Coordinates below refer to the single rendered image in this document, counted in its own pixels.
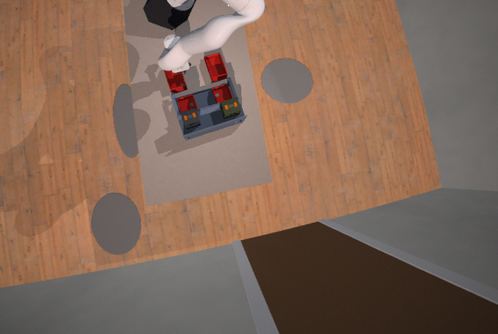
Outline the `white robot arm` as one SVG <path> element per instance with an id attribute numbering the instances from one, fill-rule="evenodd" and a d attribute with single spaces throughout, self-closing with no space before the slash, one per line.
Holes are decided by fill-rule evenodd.
<path id="1" fill-rule="evenodd" d="M 180 11 L 186 11 L 194 4 L 194 0 L 167 1 L 171 6 Z M 158 59 L 160 68 L 166 71 L 178 69 L 193 54 L 222 47 L 236 29 L 258 20 L 265 10 L 264 0 L 222 1 L 236 12 L 231 15 L 216 16 L 210 19 L 204 26 L 186 33 L 182 37 L 173 33 L 167 35 L 163 40 L 164 51 Z"/>

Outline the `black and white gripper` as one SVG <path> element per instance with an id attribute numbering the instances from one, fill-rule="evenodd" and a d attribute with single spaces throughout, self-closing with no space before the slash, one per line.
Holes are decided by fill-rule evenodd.
<path id="1" fill-rule="evenodd" d="M 181 74 L 180 74 L 180 72 L 182 72 L 182 71 L 186 72 L 186 70 L 188 70 L 188 69 L 190 68 L 190 66 L 189 66 L 189 65 L 191 66 L 191 63 L 188 63 L 188 61 L 187 61 L 187 62 L 186 62 L 186 63 L 184 63 L 184 64 L 183 64 L 180 68 L 175 69 L 175 70 L 172 70 L 172 71 L 170 71 L 170 72 L 173 72 L 173 73 L 176 73 L 176 72 L 177 72 L 177 74 L 181 75 Z"/>

